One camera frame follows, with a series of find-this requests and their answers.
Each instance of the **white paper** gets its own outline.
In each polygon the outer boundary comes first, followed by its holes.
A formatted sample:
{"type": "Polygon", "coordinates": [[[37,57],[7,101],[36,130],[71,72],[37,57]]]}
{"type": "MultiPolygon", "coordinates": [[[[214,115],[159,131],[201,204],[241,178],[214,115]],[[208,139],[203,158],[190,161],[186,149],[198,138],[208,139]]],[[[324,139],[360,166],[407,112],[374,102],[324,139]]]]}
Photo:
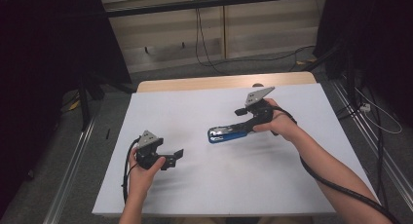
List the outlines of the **white paper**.
{"type": "MultiPolygon", "coordinates": [[[[131,143],[145,130],[164,138],[159,154],[184,149],[176,168],[159,171],[144,214],[160,216],[313,215],[334,212],[303,169],[293,145],[270,132],[217,144],[207,130],[250,119],[234,111],[257,88],[132,95],[93,213],[119,216],[122,177],[131,143]]],[[[371,185],[320,84],[276,87],[267,95],[326,151],[371,185]]]]}

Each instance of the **black tripod leg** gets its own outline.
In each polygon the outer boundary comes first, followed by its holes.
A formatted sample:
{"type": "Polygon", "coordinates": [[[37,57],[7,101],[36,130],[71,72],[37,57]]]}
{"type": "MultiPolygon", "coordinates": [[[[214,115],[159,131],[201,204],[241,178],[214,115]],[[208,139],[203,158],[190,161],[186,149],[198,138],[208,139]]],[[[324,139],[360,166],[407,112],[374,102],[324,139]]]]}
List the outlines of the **black tripod leg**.
{"type": "Polygon", "coordinates": [[[92,99],[101,100],[104,98],[104,91],[98,84],[98,82],[93,79],[91,73],[86,73],[83,75],[83,82],[85,84],[86,90],[91,95],[92,99]]]}
{"type": "Polygon", "coordinates": [[[120,90],[120,91],[122,91],[122,92],[124,92],[124,93],[128,93],[128,94],[136,93],[136,90],[133,90],[133,89],[131,89],[131,88],[129,88],[129,87],[126,87],[126,86],[124,86],[124,85],[122,85],[122,84],[116,83],[116,82],[112,81],[111,79],[108,79],[108,78],[106,78],[106,77],[103,77],[103,76],[101,76],[101,75],[99,75],[99,74],[96,74],[96,73],[89,73],[89,74],[91,75],[92,78],[94,78],[94,79],[96,79],[96,80],[98,80],[98,81],[101,81],[101,82],[103,82],[103,83],[105,83],[105,84],[108,84],[108,85],[110,85],[110,86],[112,86],[112,87],[114,87],[114,88],[116,88],[116,89],[118,89],[118,90],[120,90]]]}
{"type": "Polygon", "coordinates": [[[315,62],[311,63],[310,65],[308,65],[306,67],[304,67],[304,69],[302,69],[301,71],[310,71],[310,72],[313,71],[319,65],[321,65],[323,62],[327,61],[330,57],[334,56],[339,51],[340,51],[340,47],[339,46],[334,46],[333,48],[331,48],[331,50],[326,52],[324,55],[320,56],[315,62]]]}
{"type": "Polygon", "coordinates": [[[88,98],[86,94],[85,78],[81,76],[79,84],[79,96],[80,96],[80,106],[82,108],[83,126],[82,131],[86,129],[89,121],[91,120],[91,113],[89,112],[88,98]]]}
{"type": "Polygon", "coordinates": [[[357,108],[355,78],[353,55],[351,52],[347,52],[347,97],[349,98],[350,104],[352,104],[354,108],[357,108]]]}

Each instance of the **electrical cable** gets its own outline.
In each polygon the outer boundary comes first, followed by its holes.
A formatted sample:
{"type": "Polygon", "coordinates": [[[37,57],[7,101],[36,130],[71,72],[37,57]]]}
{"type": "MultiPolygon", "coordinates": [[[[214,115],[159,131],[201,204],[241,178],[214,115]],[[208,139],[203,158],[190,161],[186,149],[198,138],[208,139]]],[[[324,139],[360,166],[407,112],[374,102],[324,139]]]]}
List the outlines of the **electrical cable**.
{"type": "Polygon", "coordinates": [[[313,47],[315,47],[315,46],[302,47],[302,48],[298,48],[297,50],[295,50],[295,52],[294,52],[294,64],[291,66],[291,68],[289,68],[288,72],[292,71],[295,68],[295,66],[297,65],[297,53],[299,53],[301,51],[304,51],[305,49],[313,48],[313,47]]]}
{"type": "Polygon", "coordinates": [[[319,13],[319,18],[321,19],[321,12],[319,10],[319,0],[316,0],[317,12],[319,13]]]}
{"type": "MultiPolygon", "coordinates": [[[[374,97],[373,91],[371,91],[371,89],[369,87],[368,91],[370,92],[370,96],[373,100],[374,103],[376,103],[376,98],[374,97]]],[[[377,123],[379,126],[381,126],[381,117],[380,117],[380,112],[379,109],[376,106],[376,114],[377,114],[377,123]]],[[[377,188],[376,188],[376,195],[377,197],[380,196],[380,192],[382,192],[383,195],[383,202],[384,202],[384,207],[388,208],[389,204],[388,204],[388,200],[387,200],[387,194],[386,194],[386,190],[385,190],[385,186],[383,183],[383,179],[382,179],[382,171],[383,171],[383,160],[384,160],[384,136],[383,136],[383,131],[382,129],[378,129],[378,137],[377,137],[377,156],[378,156],[378,160],[377,160],[377,188]]]]}
{"type": "Polygon", "coordinates": [[[217,73],[220,73],[220,74],[223,74],[223,75],[229,75],[229,74],[217,70],[215,66],[221,65],[221,64],[224,64],[224,63],[229,63],[229,62],[237,62],[237,61],[273,61],[273,60],[279,60],[279,59],[283,59],[283,58],[286,58],[286,57],[289,57],[289,56],[296,56],[298,52],[301,52],[301,51],[303,51],[303,50],[305,50],[305,49],[308,49],[308,48],[313,48],[313,47],[315,47],[315,46],[301,47],[301,48],[298,48],[297,50],[295,50],[294,53],[288,54],[288,55],[286,55],[286,56],[279,56],[279,57],[274,57],[274,58],[260,58],[260,59],[256,59],[256,58],[244,58],[244,59],[235,59],[235,60],[224,60],[224,61],[219,61],[219,62],[216,62],[216,63],[212,63],[212,62],[210,61],[209,56],[208,56],[208,53],[207,53],[207,47],[206,47],[205,38],[204,38],[204,33],[203,33],[203,26],[202,26],[202,20],[201,20],[200,10],[199,10],[199,9],[196,9],[196,13],[197,13],[197,41],[196,41],[196,46],[195,46],[195,54],[196,54],[196,57],[197,57],[197,61],[198,61],[198,63],[199,63],[200,65],[202,65],[202,66],[212,66],[212,68],[213,68],[217,73]],[[198,55],[199,31],[201,31],[201,35],[202,35],[202,38],[203,38],[204,50],[206,51],[206,58],[207,58],[207,60],[208,60],[208,63],[207,63],[207,64],[201,62],[201,61],[200,61],[200,58],[199,58],[199,55],[198,55]]]}
{"type": "Polygon", "coordinates": [[[348,103],[346,106],[344,106],[343,108],[341,108],[341,109],[339,109],[339,110],[336,110],[334,113],[335,113],[335,115],[337,116],[337,115],[339,115],[339,114],[341,114],[341,113],[343,113],[347,108],[349,108],[350,107],[350,103],[348,103]]]}
{"type": "Polygon", "coordinates": [[[131,170],[132,170],[134,167],[137,166],[137,164],[135,164],[135,165],[134,165],[133,167],[131,167],[131,168],[129,169],[129,171],[128,171],[129,156],[130,156],[130,153],[131,153],[131,150],[132,150],[133,146],[134,146],[137,142],[139,142],[139,139],[140,139],[140,137],[139,137],[138,139],[134,140],[133,143],[131,144],[130,148],[128,149],[127,159],[126,159],[126,161],[125,161],[124,179],[123,179],[123,183],[122,183],[123,193],[124,193],[124,202],[125,202],[125,203],[127,202],[127,199],[128,199],[128,179],[129,179],[129,175],[130,175],[130,173],[131,173],[131,170]]]}
{"type": "Polygon", "coordinates": [[[61,108],[68,105],[70,102],[72,102],[79,94],[79,91],[76,92],[68,101],[66,101],[64,104],[61,105],[61,108]]]}
{"type": "Polygon", "coordinates": [[[201,36],[203,37],[203,44],[204,44],[204,50],[206,52],[206,58],[209,62],[210,65],[207,66],[212,66],[213,70],[215,70],[217,73],[221,74],[221,75],[229,75],[225,72],[219,71],[218,69],[216,69],[216,67],[212,64],[212,62],[209,59],[209,55],[207,54],[207,46],[206,46],[206,40],[204,38],[204,33],[203,33],[203,25],[202,25],[202,21],[201,21],[201,13],[200,13],[200,9],[195,9],[196,13],[197,13],[197,43],[195,45],[195,54],[197,56],[197,60],[200,63],[200,65],[204,65],[203,63],[201,63],[200,58],[198,57],[198,32],[201,30],[201,36]]]}
{"type": "Polygon", "coordinates": [[[359,104],[359,105],[357,106],[357,108],[356,108],[355,110],[353,110],[352,112],[350,112],[348,115],[341,116],[341,117],[338,117],[338,116],[337,116],[337,119],[340,121],[340,120],[344,120],[344,119],[347,119],[347,118],[353,116],[354,114],[356,114],[356,113],[358,112],[358,110],[360,109],[360,107],[361,107],[361,104],[359,104]]]}
{"type": "Polygon", "coordinates": [[[403,127],[401,126],[401,124],[395,119],[393,118],[388,112],[386,112],[384,109],[380,108],[378,105],[376,105],[375,103],[373,103],[373,101],[371,101],[370,99],[368,99],[359,89],[356,88],[356,91],[365,99],[367,100],[370,104],[372,104],[373,106],[375,106],[376,108],[378,108],[379,110],[381,110],[382,112],[384,112],[387,116],[389,116],[399,127],[399,131],[389,131],[386,130],[384,128],[382,128],[381,126],[377,125],[376,123],[374,123],[365,113],[364,115],[366,116],[367,120],[369,120],[374,126],[376,126],[377,128],[387,132],[387,133],[392,133],[392,134],[398,134],[401,133],[403,131],[403,127]]]}
{"type": "Polygon", "coordinates": [[[301,164],[303,165],[304,169],[307,171],[308,174],[310,174],[315,180],[319,181],[320,183],[324,184],[325,186],[332,188],[340,193],[343,193],[349,197],[352,197],[360,202],[363,202],[366,205],[369,205],[370,207],[376,209],[380,213],[382,213],[384,216],[386,216],[392,223],[394,224],[399,224],[398,220],[385,208],[383,208],[380,204],[377,202],[363,196],[360,193],[357,193],[355,191],[352,191],[348,188],[342,187],[338,184],[335,184],[333,182],[330,182],[318,174],[316,174],[305,162],[304,160],[300,157],[301,164]]]}

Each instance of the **wooden panel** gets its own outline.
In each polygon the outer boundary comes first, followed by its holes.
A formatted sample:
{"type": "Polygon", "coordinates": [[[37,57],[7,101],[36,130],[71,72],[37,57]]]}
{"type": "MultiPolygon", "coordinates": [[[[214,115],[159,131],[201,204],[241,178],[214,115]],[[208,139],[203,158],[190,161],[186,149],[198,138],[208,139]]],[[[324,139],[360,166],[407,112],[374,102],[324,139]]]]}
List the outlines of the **wooden panel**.
{"type": "Polygon", "coordinates": [[[226,7],[226,57],[314,45],[322,6],[323,0],[283,0],[226,7]]]}
{"type": "Polygon", "coordinates": [[[316,79],[310,72],[291,72],[278,74],[259,74],[242,76],[206,77],[177,80],[145,81],[139,84],[137,91],[187,91],[225,88],[247,88],[260,83],[265,87],[314,84],[316,79]]]}
{"type": "MultiPolygon", "coordinates": [[[[200,9],[205,40],[220,38],[219,8],[200,9]]],[[[110,19],[121,48],[166,46],[195,42],[197,15],[195,10],[157,13],[110,19]]]]}

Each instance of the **person's right hand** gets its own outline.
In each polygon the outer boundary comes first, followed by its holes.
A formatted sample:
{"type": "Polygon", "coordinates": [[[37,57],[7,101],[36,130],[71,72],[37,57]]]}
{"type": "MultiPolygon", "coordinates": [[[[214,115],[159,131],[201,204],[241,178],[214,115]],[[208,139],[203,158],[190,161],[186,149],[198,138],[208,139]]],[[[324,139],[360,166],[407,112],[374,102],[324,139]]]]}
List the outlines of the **person's right hand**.
{"type": "MultiPolygon", "coordinates": [[[[272,106],[279,106],[271,98],[266,98],[265,100],[272,106]]],[[[286,140],[290,141],[289,134],[293,132],[295,128],[297,128],[297,125],[294,122],[292,122],[292,120],[288,118],[288,116],[286,116],[285,113],[283,113],[280,110],[274,110],[273,120],[270,123],[256,125],[252,129],[257,132],[273,131],[275,133],[282,135],[282,137],[284,137],[286,140]]]]}
{"type": "Polygon", "coordinates": [[[144,199],[146,198],[146,194],[152,185],[152,181],[154,180],[155,174],[164,165],[166,158],[159,158],[150,169],[145,169],[140,167],[139,165],[136,165],[137,160],[134,156],[136,152],[137,148],[134,147],[132,148],[131,153],[129,155],[130,167],[135,167],[131,169],[130,173],[130,190],[128,200],[131,198],[139,198],[140,201],[143,203],[144,199]]]}

